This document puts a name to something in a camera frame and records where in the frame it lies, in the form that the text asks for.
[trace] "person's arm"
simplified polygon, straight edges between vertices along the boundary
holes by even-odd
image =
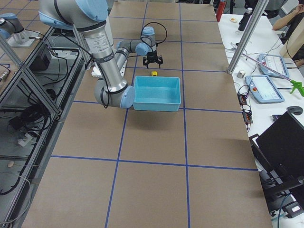
[[[279,30],[281,28],[283,28],[284,26],[288,25],[288,23],[299,13],[303,13],[304,12],[304,5],[299,4],[295,10],[293,10],[291,13],[287,14],[285,17],[280,18],[279,20],[277,20],[275,22],[275,24],[272,27],[272,30],[276,31]]]

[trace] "green clamp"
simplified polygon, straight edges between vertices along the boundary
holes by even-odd
[[[302,86],[302,82],[296,82],[294,80],[291,80],[290,82],[294,86],[293,89],[292,89],[292,91],[290,93],[292,94],[297,89],[297,90],[299,90],[300,94],[302,96],[304,96],[304,88]]]

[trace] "small container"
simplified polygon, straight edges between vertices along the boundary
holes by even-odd
[[[178,77],[135,77],[135,110],[177,112],[181,104]]]
[[[245,71],[244,70],[240,70],[237,74],[238,78],[243,78],[245,76]]]

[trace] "label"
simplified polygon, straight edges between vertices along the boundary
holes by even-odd
[[[86,38],[85,40],[92,54],[98,54],[104,52],[110,47],[110,45],[107,42],[107,38],[105,34],[102,34],[101,36],[96,38]]]
[[[293,211],[293,212],[296,212],[296,211],[298,211],[299,209],[301,209],[299,206],[296,206],[296,207],[294,207],[294,208],[292,208],[291,210]]]

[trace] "blue joint cap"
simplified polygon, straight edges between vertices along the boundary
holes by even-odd
[[[0,29],[0,36],[3,37],[3,39],[8,39],[10,38],[10,33],[8,33],[7,31]]]
[[[135,88],[129,85],[124,91],[122,100],[120,102],[120,108],[130,108],[133,105],[134,99]]]
[[[116,49],[119,48],[119,45],[121,44],[122,41],[119,41],[117,44],[116,44]]]
[[[3,19],[17,19],[17,16],[14,13],[3,13],[3,14],[0,15],[0,18],[3,18]]]
[[[81,11],[94,21],[105,21],[109,15],[106,0],[76,0],[76,3]]]
[[[135,52],[140,56],[145,56],[149,52],[149,46],[145,43],[139,43],[136,45]]]
[[[40,20],[45,23],[46,25],[58,28],[58,29],[67,29],[67,30],[73,30],[72,25],[68,25],[60,20],[57,20],[55,18],[52,18],[44,13],[41,13],[39,11]]]
[[[144,27],[142,30],[142,34],[145,36],[155,35],[154,28],[150,26]]]

